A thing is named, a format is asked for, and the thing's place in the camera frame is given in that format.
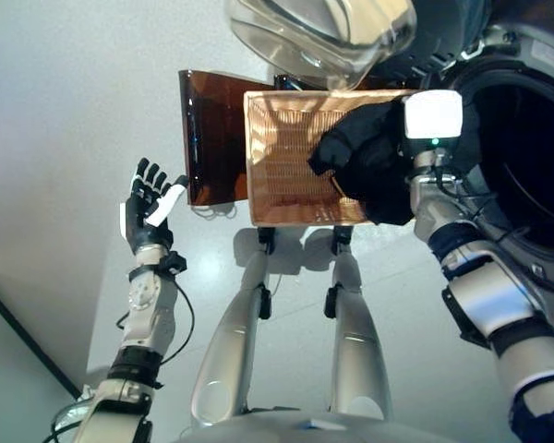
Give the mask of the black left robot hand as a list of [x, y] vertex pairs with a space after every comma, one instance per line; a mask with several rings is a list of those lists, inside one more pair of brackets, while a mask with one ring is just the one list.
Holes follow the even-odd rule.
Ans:
[[168, 226], [168, 216], [187, 186], [186, 175], [169, 181], [158, 163], [147, 158], [138, 162], [129, 195], [119, 205], [120, 233], [134, 255], [147, 245], [171, 248], [174, 235]]

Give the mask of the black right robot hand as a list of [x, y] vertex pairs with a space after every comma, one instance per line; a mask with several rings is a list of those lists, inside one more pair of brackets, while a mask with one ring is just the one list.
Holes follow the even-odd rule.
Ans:
[[402, 99], [403, 154], [451, 150], [462, 134], [463, 97], [455, 90], [425, 90]]

